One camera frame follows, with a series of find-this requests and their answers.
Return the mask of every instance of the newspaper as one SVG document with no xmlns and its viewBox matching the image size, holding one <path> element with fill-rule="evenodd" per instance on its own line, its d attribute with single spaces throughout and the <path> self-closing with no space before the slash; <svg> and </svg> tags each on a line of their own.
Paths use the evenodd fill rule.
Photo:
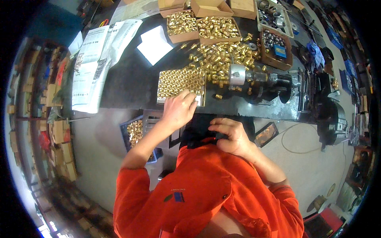
<svg viewBox="0 0 381 238">
<path fill-rule="evenodd" d="M 120 1 L 111 17 L 110 24 L 127 19 L 141 20 L 158 13 L 159 6 L 157 0 L 137 0 L 128 5 L 124 1 Z"/>
<path fill-rule="evenodd" d="M 74 66 L 72 110 L 98 112 L 107 73 L 141 24 L 129 19 L 89 31 Z"/>
</svg>

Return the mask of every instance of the white paper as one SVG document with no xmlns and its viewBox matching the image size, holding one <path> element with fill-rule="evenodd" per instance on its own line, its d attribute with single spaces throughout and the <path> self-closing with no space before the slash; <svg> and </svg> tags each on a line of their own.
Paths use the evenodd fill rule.
<svg viewBox="0 0 381 238">
<path fill-rule="evenodd" d="M 74 54 L 81 48 L 83 43 L 82 33 L 78 32 L 77 36 L 74 38 L 73 42 L 69 45 L 70 54 Z"/>
<path fill-rule="evenodd" d="M 111 17 L 110 25 L 127 19 L 144 19 L 159 13 L 157 0 L 137 0 L 126 5 L 120 1 L 114 14 Z"/>
<path fill-rule="evenodd" d="M 142 43 L 137 48 L 152 65 L 173 49 L 165 38 L 162 26 L 155 27 L 140 37 Z"/>
<path fill-rule="evenodd" d="M 86 36 L 74 67 L 72 110 L 98 112 L 107 73 L 110 67 L 119 61 L 141 24 L 141 20 L 129 19 L 105 26 L 108 30 L 103 44 L 98 46 L 98 49 L 93 47 L 84 49 L 86 42 L 97 41 L 93 34 L 89 36 L 91 40 L 87 40 L 88 36 Z M 85 63 L 84 56 L 86 55 L 92 55 L 87 58 L 93 61 Z"/>
</svg>

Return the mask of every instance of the logo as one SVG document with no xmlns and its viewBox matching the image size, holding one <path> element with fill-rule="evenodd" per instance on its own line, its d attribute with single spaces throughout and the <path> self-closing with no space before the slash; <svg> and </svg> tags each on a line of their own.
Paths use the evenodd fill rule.
<svg viewBox="0 0 381 238">
<path fill-rule="evenodd" d="M 184 196 L 182 195 L 182 192 L 174 192 L 174 193 L 171 193 L 169 194 L 168 196 L 165 197 L 164 199 L 164 202 L 168 202 L 169 200 L 171 200 L 171 198 L 174 196 L 174 201 L 175 202 L 183 202 L 185 203 L 184 201 Z"/>
</svg>

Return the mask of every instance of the blue cloth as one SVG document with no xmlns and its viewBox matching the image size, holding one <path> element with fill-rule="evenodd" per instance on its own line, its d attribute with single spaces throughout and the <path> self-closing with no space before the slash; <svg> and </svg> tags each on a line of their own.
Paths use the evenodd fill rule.
<svg viewBox="0 0 381 238">
<path fill-rule="evenodd" d="M 317 68 L 318 71 L 323 72 L 325 60 L 319 46 L 317 46 L 316 43 L 311 40 L 309 43 L 307 43 L 307 49 L 313 58 L 313 61 L 311 62 L 311 71 Z"/>
</svg>

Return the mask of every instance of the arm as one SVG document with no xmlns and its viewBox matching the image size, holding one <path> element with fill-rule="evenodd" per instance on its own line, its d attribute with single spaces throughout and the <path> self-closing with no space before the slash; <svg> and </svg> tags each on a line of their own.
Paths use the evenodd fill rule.
<svg viewBox="0 0 381 238">
<path fill-rule="evenodd" d="M 290 185 L 285 173 L 273 161 L 267 158 L 261 150 L 251 142 L 242 123 L 228 118 L 216 118 L 210 122 L 209 130 L 226 134 L 229 139 L 220 139 L 217 146 L 225 152 L 240 156 L 251 162 L 263 183 L 270 186 L 270 190 L 284 185 Z"/>
<path fill-rule="evenodd" d="M 119 237 L 129 236 L 129 225 L 149 198 L 149 176 L 144 169 L 152 151 L 166 137 L 189 122 L 194 114 L 196 95 L 189 90 L 165 100 L 161 120 L 126 155 L 117 178 L 114 203 L 114 229 Z"/>
<path fill-rule="evenodd" d="M 161 120 L 127 153 L 121 168 L 143 168 L 154 148 L 192 119 L 197 107 L 195 98 L 196 94 L 187 89 L 166 98 Z"/>
</svg>

